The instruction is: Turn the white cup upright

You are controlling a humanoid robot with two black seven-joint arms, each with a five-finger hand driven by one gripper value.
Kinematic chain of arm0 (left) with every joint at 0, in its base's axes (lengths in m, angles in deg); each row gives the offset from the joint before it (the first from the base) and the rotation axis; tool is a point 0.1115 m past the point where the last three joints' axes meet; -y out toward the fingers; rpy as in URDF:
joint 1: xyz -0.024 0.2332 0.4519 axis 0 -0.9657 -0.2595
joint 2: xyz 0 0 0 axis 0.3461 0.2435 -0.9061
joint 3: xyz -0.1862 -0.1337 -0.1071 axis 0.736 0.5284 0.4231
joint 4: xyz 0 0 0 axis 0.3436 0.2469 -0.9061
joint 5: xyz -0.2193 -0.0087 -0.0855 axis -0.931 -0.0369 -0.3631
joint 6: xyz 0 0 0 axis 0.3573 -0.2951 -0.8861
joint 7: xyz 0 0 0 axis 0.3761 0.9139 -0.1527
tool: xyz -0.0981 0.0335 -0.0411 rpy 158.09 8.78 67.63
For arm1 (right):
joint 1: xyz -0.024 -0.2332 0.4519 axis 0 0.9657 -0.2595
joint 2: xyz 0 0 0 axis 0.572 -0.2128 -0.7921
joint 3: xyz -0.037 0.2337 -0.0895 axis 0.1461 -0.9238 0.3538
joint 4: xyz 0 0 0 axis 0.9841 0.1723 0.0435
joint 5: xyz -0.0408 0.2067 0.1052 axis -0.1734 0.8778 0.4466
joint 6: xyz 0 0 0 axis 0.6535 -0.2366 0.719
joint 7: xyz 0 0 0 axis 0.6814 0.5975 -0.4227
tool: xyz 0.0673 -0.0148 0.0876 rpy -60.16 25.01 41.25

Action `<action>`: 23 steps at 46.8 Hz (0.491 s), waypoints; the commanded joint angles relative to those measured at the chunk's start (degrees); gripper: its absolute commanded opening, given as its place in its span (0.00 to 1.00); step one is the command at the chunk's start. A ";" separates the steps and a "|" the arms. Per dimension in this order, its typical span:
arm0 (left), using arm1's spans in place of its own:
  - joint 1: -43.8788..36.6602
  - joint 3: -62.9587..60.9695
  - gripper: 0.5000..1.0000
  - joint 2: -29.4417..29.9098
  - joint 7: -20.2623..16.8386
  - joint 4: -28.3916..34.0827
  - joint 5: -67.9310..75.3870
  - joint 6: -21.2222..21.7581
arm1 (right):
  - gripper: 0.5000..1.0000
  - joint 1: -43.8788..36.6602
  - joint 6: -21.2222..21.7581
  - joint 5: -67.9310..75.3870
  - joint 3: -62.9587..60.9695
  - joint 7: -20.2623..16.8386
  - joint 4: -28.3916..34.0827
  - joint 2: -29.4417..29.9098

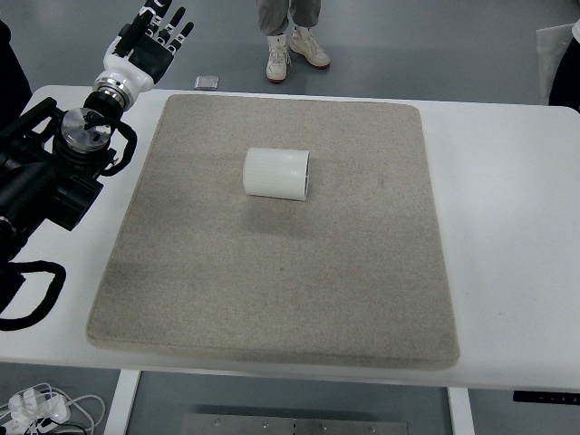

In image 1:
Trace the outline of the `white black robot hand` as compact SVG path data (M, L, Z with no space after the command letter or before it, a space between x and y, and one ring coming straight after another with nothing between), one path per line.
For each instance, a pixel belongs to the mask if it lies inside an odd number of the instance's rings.
M92 90L116 101L122 111L161 80L194 28L193 23L182 22L185 7L167 17L170 8L170 1L145 2L104 55L103 71Z

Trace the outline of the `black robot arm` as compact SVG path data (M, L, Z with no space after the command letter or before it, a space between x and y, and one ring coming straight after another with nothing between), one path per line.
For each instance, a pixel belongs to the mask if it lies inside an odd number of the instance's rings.
M1 259L14 259L49 220L73 230L111 177L131 162L137 134L123 109L93 92L68 111L48 97L1 132Z

